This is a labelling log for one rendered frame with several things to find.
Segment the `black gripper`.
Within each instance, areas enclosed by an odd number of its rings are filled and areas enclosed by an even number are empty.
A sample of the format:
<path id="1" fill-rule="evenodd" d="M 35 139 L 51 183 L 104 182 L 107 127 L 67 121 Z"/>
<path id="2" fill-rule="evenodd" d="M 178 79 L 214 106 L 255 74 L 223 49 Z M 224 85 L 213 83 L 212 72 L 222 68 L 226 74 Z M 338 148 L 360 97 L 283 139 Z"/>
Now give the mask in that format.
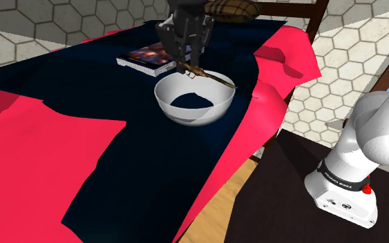
<path id="1" fill-rule="evenodd" d="M 172 56 L 176 70 L 185 74 L 181 63 L 185 62 L 186 46 L 191 46 L 192 66 L 199 66 L 202 50 L 209 44 L 214 18 L 207 15 L 205 6 L 209 0 L 167 0 L 169 22 L 157 23 L 155 30 L 164 51 Z"/>

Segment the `thin brown stick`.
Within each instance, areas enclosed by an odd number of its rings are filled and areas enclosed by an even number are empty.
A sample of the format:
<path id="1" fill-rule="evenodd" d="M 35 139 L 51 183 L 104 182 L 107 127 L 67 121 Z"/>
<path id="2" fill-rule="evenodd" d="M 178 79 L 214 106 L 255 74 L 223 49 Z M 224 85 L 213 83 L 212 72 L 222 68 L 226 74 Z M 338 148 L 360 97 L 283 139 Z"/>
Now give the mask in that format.
<path id="1" fill-rule="evenodd" d="M 194 79 L 195 77 L 210 78 L 210 79 L 213 79 L 213 80 L 215 80 L 215 81 L 217 81 L 217 82 L 219 82 L 219 83 L 221 83 L 229 88 L 236 89 L 235 85 L 229 83 L 228 81 L 225 81 L 222 78 L 219 78 L 215 75 L 212 75 L 212 74 L 205 72 L 199 66 L 190 66 L 189 64 L 187 64 L 185 62 L 181 62 L 181 61 L 177 61 L 177 65 L 187 71 L 187 76 L 190 79 Z"/>

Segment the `book with dark colourful cover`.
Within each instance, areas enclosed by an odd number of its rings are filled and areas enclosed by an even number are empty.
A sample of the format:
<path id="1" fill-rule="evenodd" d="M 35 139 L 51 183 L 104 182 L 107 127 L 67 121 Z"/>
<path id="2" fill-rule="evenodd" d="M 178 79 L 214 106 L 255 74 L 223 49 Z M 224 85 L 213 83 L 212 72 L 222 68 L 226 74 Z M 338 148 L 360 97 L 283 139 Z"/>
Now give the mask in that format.
<path id="1" fill-rule="evenodd" d="M 118 65 L 128 66 L 152 77 L 177 66 L 160 42 L 120 55 L 116 60 Z"/>

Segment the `white bowl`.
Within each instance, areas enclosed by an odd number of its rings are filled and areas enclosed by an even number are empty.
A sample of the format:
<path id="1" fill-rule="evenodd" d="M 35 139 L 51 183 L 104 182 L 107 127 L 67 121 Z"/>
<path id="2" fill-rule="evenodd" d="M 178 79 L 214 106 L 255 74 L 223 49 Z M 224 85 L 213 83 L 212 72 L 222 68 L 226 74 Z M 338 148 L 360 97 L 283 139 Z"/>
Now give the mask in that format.
<path id="1" fill-rule="evenodd" d="M 230 106 L 236 90 L 214 79 L 193 77 L 178 72 L 161 78 L 155 85 L 154 95 L 159 107 L 172 121 L 184 126 L 204 126 L 220 119 Z M 201 108 L 180 108 L 172 104 L 183 95 L 194 94 L 194 104 L 200 98 L 210 101 L 212 105 Z"/>

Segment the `bed with red blue cover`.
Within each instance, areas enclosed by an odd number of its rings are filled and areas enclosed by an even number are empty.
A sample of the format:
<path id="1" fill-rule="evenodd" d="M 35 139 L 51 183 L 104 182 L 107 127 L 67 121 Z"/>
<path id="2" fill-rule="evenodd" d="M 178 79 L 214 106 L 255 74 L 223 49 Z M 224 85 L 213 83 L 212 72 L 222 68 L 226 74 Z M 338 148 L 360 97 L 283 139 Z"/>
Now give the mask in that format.
<path id="1" fill-rule="evenodd" d="M 0 67 L 0 243 L 175 243 L 319 77 L 315 34 L 217 23 L 200 64 L 237 89 L 198 127 L 164 115 L 155 77 L 116 63 L 158 41 L 154 20 Z"/>

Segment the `dark robot stand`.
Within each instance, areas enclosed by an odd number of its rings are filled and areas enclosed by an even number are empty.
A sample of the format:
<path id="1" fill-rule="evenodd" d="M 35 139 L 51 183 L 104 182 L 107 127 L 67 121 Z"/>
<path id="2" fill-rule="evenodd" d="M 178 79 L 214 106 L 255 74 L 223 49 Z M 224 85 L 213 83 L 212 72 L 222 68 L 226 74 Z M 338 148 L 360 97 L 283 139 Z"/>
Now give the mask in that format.
<path id="1" fill-rule="evenodd" d="M 370 178 L 378 221 L 365 229 L 319 209 L 303 180 L 330 149 L 282 130 L 232 209 L 224 243 L 389 243 L 389 172 Z"/>

